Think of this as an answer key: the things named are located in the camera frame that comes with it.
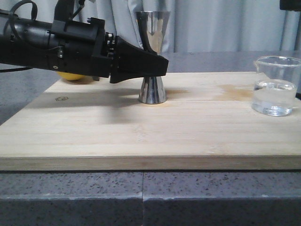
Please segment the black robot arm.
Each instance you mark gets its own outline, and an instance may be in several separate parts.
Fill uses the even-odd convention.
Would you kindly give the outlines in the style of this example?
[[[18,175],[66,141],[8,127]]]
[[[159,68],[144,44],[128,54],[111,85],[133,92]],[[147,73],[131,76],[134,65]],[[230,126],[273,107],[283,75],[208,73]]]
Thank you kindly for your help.
[[[0,13],[3,64],[109,78],[110,83],[164,76],[168,60],[131,45],[104,29],[105,21],[70,21],[63,33],[52,24]]]

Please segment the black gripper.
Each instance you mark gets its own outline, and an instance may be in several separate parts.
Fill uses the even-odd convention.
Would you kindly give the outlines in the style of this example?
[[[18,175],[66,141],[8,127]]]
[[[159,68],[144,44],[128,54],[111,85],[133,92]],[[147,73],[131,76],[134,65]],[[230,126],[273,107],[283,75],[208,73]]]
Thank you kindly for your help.
[[[110,83],[166,74],[166,58],[138,48],[119,36],[115,38],[112,61],[104,27],[104,20],[93,17],[88,24],[55,18],[48,46],[57,49],[47,56],[49,69],[102,78],[110,75]]]
[[[280,0],[281,10],[300,10],[301,0]]]

